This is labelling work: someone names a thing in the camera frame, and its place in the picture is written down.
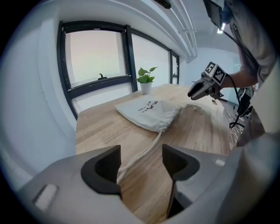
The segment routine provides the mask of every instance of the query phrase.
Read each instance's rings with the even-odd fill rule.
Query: drawstring bag
[[[134,156],[125,167],[119,169],[118,172],[121,173],[117,179],[117,183],[119,183],[126,171],[132,167],[135,162],[151,151],[162,133],[166,131],[168,126],[180,112],[182,106],[174,105],[170,101],[157,100],[151,96],[144,96],[118,104],[115,107],[121,115],[137,126],[149,131],[158,132],[158,136],[147,148]]]

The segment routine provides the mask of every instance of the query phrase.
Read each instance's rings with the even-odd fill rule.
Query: wooden table
[[[154,98],[188,105],[161,136],[154,149],[128,170],[120,184],[123,203],[144,223],[158,223],[166,219],[172,181],[162,163],[162,144],[217,154],[230,152],[228,127],[224,124],[221,102],[210,96],[192,101],[187,96],[188,91],[189,87],[174,84],[152,89]],[[121,145],[124,166],[146,148],[158,133],[134,125],[114,107],[141,96],[142,92],[137,91],[82,111],[77,120],[76,153]]]

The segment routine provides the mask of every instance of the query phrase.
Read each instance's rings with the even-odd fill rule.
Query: window handle
[[[103,77],[103,75],[101,73],[99,73],[99,75],[101,75],[101,78],[98,78],[98,80],[102,80],[102,79],[106,79],[107,77]]]

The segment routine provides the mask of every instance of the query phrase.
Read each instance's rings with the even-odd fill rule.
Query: potted plant
[[[137,81],[141,85],[142,93],[149,94],[152,88],[152,82],[154,80],[154,76],[150,76],[151,72],[154,71],[157,67],[150,68],[150,71],[140,68],[138,71],[139,78]]]

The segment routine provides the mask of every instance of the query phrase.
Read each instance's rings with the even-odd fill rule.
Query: light
[[[226,25],[226,24],[223,23],[223,25],[222,25],[222,30],[218,29],[217,33],[219,33],[219,34],[223,33],[223,30],[224,30],[225,25]]]

